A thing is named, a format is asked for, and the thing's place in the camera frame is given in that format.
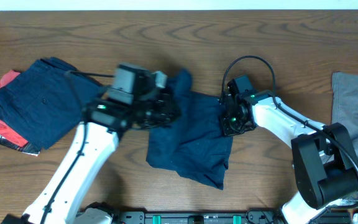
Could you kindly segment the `navy blue shorts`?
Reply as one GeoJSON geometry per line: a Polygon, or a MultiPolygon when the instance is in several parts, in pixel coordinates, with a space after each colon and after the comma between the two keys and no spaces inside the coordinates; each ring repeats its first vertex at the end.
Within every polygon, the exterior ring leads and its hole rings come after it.
{"type": "Polygon", "coordinates": [[[224,137],[219,116],[224,107],[216,96],[191,91],[191,73],[180,70],[167,80],[181,116],[167,128],[149,132],[146,161],[180,177],[222,190],[233,138],[224,137]]]}

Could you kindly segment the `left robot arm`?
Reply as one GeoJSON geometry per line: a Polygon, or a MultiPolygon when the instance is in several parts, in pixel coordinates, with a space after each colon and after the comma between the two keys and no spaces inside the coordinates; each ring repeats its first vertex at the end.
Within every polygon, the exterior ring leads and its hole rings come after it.
{"type": "Polygon", "coordinates": [[[166,84],[161,71],[118,65],[113,83],[82,107],[74,140],[46,188],[21,217],[8,214],[3,223],[113,223],[114,213],[101,204],[83,212],[80,205],[126,131],[166,126],[180,116],[166,84]]]}

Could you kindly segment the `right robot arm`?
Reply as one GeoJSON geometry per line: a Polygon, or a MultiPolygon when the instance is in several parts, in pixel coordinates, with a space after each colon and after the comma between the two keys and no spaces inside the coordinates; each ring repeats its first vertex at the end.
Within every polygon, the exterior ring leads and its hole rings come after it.
{"type": "Polygon", "coordinates": [[[265,128],[292,151],[297,193],[276,223],[312,223],[332,208],[358,206],[358,158],[344,125],[325,125],[288,107],[274,92],[223,92],[219,121],[226,136],[265,128]]]}

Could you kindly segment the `folded navy shorts on stack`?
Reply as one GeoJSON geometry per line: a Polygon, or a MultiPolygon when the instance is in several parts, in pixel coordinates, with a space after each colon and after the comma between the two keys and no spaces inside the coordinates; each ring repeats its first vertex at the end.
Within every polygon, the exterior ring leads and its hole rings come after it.
{"type": "Polygon", "coordinates": [[[36,147],[48,149],[81,119],[81,107],[97,97],[101,84],[56,57],[36,60],[0,88],[0,120],[36,147]]]}

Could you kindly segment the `folded black printed garment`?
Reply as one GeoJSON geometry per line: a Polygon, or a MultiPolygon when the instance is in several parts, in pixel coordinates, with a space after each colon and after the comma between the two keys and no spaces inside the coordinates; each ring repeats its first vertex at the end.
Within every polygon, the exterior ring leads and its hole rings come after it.
{"type": "Polygon", "coordinates": [[[32,145],[31,143],[26,143],[24,146],[19,146],[13,142],[7,140],[5,137],[0,135],[0,145],[13,149],[15,151],[22,152],[24,154],[29,154],[33,156],[38,156],[41,152],[41,149],[32,145]]]}

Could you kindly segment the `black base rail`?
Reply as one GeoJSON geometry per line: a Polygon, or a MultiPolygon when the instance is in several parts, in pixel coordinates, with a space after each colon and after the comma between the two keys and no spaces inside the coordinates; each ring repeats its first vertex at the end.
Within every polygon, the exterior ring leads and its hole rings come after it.
{"type": "Polygon", "coordinates": [[[113,224],[284,224],[273,210],[252,209],[229,212],[144,212],[126,211],[114,215],[113,224]]]}

